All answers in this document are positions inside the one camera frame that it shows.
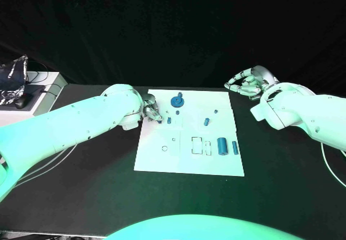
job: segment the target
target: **black device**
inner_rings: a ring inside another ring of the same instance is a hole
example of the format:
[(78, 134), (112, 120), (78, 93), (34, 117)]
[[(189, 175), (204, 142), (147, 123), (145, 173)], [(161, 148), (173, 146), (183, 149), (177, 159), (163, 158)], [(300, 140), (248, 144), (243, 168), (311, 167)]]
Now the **black device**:
[(33, 98), (31, 94), (23, 93), (21, 97), (17, 100), (14, 100), (16, 108), (23, 109), (26, 107), (27, 103), (30, 102), (31, 98)]

